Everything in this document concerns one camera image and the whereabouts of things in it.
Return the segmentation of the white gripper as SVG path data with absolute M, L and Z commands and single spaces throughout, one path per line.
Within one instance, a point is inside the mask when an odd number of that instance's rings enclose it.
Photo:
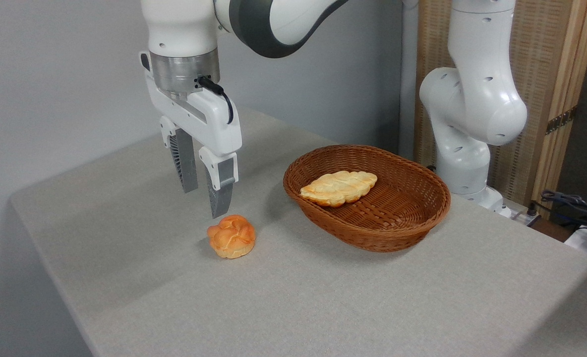
M 201 84 L 220 80 L 218 52 L 177 58 L 143 51 L 139 59 L 151 102 L 164 115 L 161 134 L 182 190 L 198 189 L 194 138 L 204 145 L 198 153 L 206 169 L 212 218 L 226 214 L 238 181 L 236 151 L 242 137 L 235 104 L 220 94 L 220 86 L 212 90 Z

